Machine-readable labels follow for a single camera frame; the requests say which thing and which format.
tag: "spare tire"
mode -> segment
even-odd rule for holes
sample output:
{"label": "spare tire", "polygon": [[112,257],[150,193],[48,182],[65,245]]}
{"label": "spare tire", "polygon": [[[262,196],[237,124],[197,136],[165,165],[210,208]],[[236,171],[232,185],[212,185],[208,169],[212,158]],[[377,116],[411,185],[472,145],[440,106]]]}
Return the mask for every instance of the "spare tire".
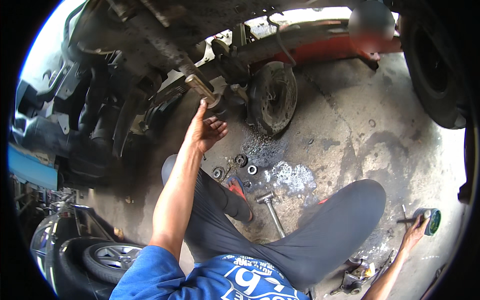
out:
{"label": "spare tire", "polygon": [[248,117],[257,129],[273,136],[290,122],[297,106],[297,80],[292,68],[271,61],[255,73],[249,90]]}
{"label": "spare tire", "polygon": [[438,125],[465,128],[466,119],[458,109],[465,103],[461,83],[438,50],[440,33],[432,33],[420,22],[409,16],[400,19],[400,38],[413,88],[425,112]]}
{"label": "spare tire", "polygon": [[137,259],[143,246],[127,243],[99,243],[85,249],[85,267],[98,279],[117,284]]}

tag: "washer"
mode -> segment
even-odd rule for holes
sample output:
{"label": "washer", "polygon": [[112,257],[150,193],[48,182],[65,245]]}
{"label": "washer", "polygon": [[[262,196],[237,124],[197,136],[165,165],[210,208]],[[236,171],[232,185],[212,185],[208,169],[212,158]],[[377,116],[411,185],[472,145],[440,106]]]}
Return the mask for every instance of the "washer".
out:
{"label": "washer", "polygon": [[258,169],[254,165],[249,165],[248,168],[247,168],[247,171],[250,175],[255,175],[255,174],[257,174]]}

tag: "mechanic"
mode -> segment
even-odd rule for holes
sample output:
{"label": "mechanic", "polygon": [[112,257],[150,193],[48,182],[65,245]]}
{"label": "mechanic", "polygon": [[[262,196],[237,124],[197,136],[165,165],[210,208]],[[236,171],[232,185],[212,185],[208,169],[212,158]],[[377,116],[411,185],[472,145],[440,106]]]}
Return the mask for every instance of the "mechanic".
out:
{"label": "mechanic", "polygon": [[[339,190],[306,224],[285,238],[254,244],[225,214],[253,220],[242,185],[227,187],[200,169],[203,154],[227,134],[227,123],[203,120],[201,100],[180,151],[162,168],[164,189],[153,214],[153,234],[111,299],[308,299],[299,292],[343,264],[377,226],[385,208],[383,187],[359,180]],[[408,230],[398,255],[365,295],[385,299],[424,227]],[[179,266],[182,241],[195,259],[185,278]]]}

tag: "garage floor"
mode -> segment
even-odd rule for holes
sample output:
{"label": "garage floor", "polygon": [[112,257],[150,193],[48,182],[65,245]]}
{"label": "garage floor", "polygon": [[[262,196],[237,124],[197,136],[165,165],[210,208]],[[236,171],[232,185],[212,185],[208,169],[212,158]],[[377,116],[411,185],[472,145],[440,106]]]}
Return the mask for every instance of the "garage floor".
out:
{"label": "garage floor", "polygon": [[[419,299],[435,271],[447,262],[460,230],[464,206],[456,193],[465,182],[464,131],[440,128],[425,115],[402,53],[383,55],[377,72],[354,59],[306,66],[296,71],[296,78],[297,109],[281,137],[264,137],[242,116],[230,117],[229,134],[206,153],[202,168],[207,173],[216,166],[226,170],[228,160],[239,153],[259,168],[253,176],[246,168],[229,173],[252,183],[246,196],[256,220],[248,227],[233,223],[245,237],[258,242],[279,236],[266,207],[254,202],[255,196],[274,191],[274,208],[288,234],[316,203],[340,188],[365,178],[378,181],[387,194],[384,215],[352,254],[377,267],[402,241],[405,226],[396,223],[403,218],[402,204],[408,216],[419,207],[439,208],[439,231],[419,242],[390,294],[390,299]],[[187,94],[158,134],[158,143],[135,162],[139,171],[131,179],[120,179],[112,188],[115,192],[90,190],[82,200],[121,228],[125,239],[148,243],[153,209],[163,187],[162,164],[179,149],[197,103],[198,97]],[[125,185],[135,187],[129,199],[118,192]],[[184,247],[182,269],[189,272],[192,262]],[[340,266],[317,284],[314,299],[360,299],[369,284],[357,296],[329,295],[340,285],[344,270],[346,266]]]}

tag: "hammer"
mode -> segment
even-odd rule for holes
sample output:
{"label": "hammer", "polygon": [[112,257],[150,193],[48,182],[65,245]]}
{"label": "hammer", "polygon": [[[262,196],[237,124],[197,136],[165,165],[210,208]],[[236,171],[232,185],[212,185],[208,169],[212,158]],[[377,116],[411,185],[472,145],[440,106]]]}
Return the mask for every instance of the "hammer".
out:
{"label": "hammer", "polygon": [[260,197],[256,198],[256,201],[258,204],[265,203],[268,207],[268,211],[272,215],[273,218],[273,223],[275,224],[276,230],[278,231],[278,234],[280,235],[281,238],[285,237],[285,232],[283,232],[282,225],[280,224],[280,221],[278,220],[278,217],[276,216],[275,210],[273,209],[272,206],[272,199],[275,197],[272,191],[266,193],[265,195],[262,195]]}

